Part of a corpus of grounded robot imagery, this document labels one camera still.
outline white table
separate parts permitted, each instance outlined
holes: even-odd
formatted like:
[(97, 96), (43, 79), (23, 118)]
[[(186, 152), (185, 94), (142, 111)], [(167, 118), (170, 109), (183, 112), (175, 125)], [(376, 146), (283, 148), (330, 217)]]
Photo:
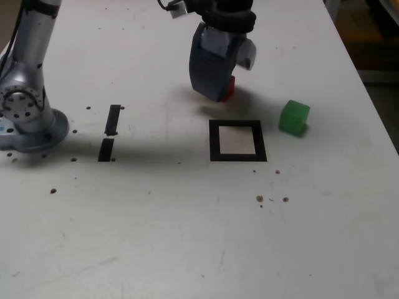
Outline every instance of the white table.
[[(254, 12), (257, 62), (223, 105), (190, 86), (198, 16), (64, 1), (46, 89), (78, 133), (1, 155), (0, 298), (398, 298), (399, 159), (327, 10)], [(290, 99), (311, 107), (303, 139), (277, 129)], [(261, 120), (269, 161), (210, 162), (214, 118)]]

